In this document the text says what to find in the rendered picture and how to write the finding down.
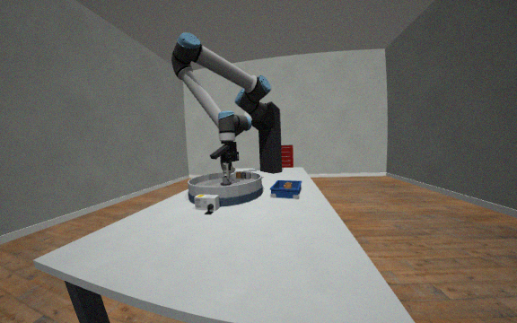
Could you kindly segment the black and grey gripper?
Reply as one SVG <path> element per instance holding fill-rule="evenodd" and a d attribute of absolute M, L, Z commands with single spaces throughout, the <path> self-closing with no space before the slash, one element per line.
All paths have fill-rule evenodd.
<path fill-rule="evenodd" d="M 233 144 L 224 144 L 224 143 L 233 143 Z M 229 145 L 230 149 L 221 155 L 221 166 L 223 170 L 223 174 L 227 179 L 230 179 L 231 173 L 235 171 L 235 168 L 232 166 L 232 162 L 239 160 L 239 152 L 237 152 L 237 145 L 234 141 L 226 141 L 221 142 L 221 144 Z M 234 153 L 236 152 L 236 153 Z M 227 164 L 226 164 L 227 163 Z M 226 167 L 225 167 L 226 165 Z M 227 175 L 226 175 L 227 173 Z"/>

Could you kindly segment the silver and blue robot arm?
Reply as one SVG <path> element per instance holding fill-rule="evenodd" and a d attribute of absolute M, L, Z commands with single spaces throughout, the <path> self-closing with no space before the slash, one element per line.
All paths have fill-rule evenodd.
<path fill-rule="evenodd" d="M 235 103 L 258 121 L 267 111 L 267 105 L 259 102 L 271 91 L 271 86 L 263 75 L 249 75 L 216 53 L 200 44 L 200 40 L 190 33 L 181 33 L 171 55 L 172 67 L 196 97 L 197 101 L 219 129 L 219 141 L 235 141 L 235 137 L 251 128 L 251 120 L 246 116 L 234 115 L 233 111 L 221 111 L 193 74 L 190 62 L 197 63 L 243 89 Z M 244 91 L 245 89 L 245 91 Z M 248 94 L 249 93 L 249 94 Z"/>

